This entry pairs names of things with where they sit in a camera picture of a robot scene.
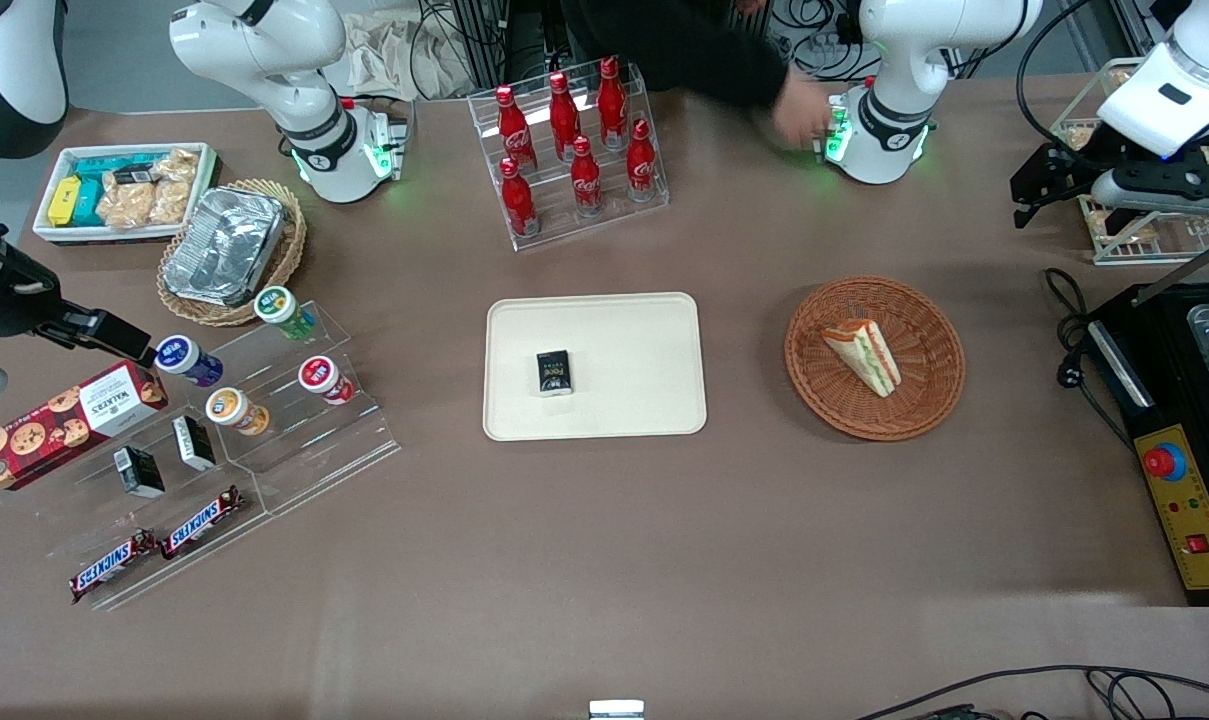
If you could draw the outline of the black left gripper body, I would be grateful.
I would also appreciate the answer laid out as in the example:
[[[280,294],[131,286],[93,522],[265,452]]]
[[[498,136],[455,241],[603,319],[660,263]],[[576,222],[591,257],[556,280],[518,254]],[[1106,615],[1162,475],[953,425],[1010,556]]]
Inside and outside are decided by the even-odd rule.
[[[1043,143],[1035,151],[1040,163],[1039,197],[1035,204],[1047,207],[1055,202],[1075,199],[1088,193],[1097,179],[1104,174],[1104,166],[1080,156],[1060,143]]]

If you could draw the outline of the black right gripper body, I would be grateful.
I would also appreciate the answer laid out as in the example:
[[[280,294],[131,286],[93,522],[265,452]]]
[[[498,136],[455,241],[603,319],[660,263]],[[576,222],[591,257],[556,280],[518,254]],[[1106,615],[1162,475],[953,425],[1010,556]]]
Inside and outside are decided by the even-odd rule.
[[[0,225],[0,337],[36,333],[63,319],[59,279],[5,240]]]

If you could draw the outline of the person's hand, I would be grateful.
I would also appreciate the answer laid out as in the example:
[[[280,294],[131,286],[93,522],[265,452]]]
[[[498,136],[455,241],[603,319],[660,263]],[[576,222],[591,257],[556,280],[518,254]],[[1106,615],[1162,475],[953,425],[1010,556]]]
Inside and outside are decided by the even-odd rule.
[[[829,100],[838,91],[802,70],[789,69],[769,110],[779,143],[787,149],[811,149],[815,138],[823,138],[828,130]]]

